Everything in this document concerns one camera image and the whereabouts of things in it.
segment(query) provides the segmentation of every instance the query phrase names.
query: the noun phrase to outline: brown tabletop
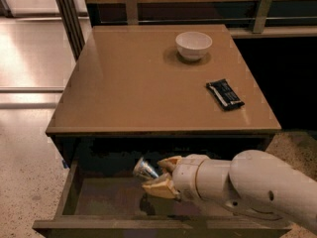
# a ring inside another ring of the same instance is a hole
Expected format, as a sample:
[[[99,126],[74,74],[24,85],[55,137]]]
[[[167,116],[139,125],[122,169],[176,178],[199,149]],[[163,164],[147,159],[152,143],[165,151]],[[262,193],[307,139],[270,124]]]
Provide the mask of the brown tabletop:
[[[206,57],[186,62],[175,38],[209,35]],[[246,103],[223,111],[205,88],[226,78]],[[214,133],[278,130],[223,25],[94,27],[47,129],[63,133]]]

